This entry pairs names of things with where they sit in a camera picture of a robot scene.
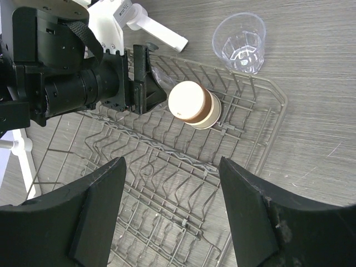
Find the black strap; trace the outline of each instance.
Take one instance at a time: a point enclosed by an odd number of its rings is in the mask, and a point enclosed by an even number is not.
[[[95,38],[94,33],[89,29],[88,25],[81,21],[70,22],[66,25],[94,55],[93,57],[83,60],[82,69],[87,70],[99,66],[104,52],[101,44]]]

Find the white handle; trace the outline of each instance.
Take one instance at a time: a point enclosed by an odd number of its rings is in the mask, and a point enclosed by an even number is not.
[[[182,52],[188,43],[186,38],[148,17],[147,11],[140,4],[133,4],[133,7],[135,17],[127,23],[132,30],[143,29],[176,51]]]

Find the metal wire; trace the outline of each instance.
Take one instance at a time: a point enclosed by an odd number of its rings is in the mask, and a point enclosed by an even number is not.
[[[219,122],[201,131],[168,110],[138,116],[100,105],[94,112],[65,115],[54,127],[38,184],[51,185],[51,191],[123,156],[127,178],[108,265],[220,266],[231,243],[220,159],[260,175],[288,99],[266,78],[155,54],[151,63],[177,81],[193,80],[216,94],[223,105]],[[67,116],[76,116],[77,130],[68,150],[56,149]],[[46,181],[51,154],[62,161],[53,181]]]

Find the white robot part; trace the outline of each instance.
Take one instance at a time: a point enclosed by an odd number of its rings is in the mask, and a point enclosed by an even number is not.
[[[123,31],[113,14],[120,8],[121,0],[100,1],[91,6],[89,11],[89,28],[103,46],[104,51],[110,50],[110,54],[117,51],[124,55]]]
[[[88,6],[89,0],[74,0]],[[151,19],[140,4],[132,4],[131,0],[101,0],[89,9],[89,28],[103,45],[103,49],[111,54],[120,52],[124,55],[122,28],[128,25],[132,30],[143,29],[163,43],[181,52],[188,40],[158,22]]]
[[[74,0],[74,1],[86,8],[91,4],[91,0]]]
[[[135,16],[127,22],[127,25],[132,30],[137,31],[143,29],[179,53],[182,52],[188,44],[186,38],[151,19],[147,11],[140,4],[133,4],[132,7],[135,9]]]

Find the gray wood-grain surface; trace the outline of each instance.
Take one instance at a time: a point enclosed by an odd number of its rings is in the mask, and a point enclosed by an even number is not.
[[[151,41],[160,53],[222,66],[211,48],[215,28],[227,16],[252,12],[266,24],[265,62],[289,97],[288,114],[262,177],[296,194],[336,205],[356,202],[356,1],[354,0],[155,0],[136,1],[150,17],[189,40],[177,54],[143,31],[124,30],[125,45]],[[35,164],[41,162],[57,118],[33,125]],[[77,123],[61,124],[75,132]],[[56,158],[48,164],[51,172]],[[23,201],[16,160],[9,162],[0,204]]]

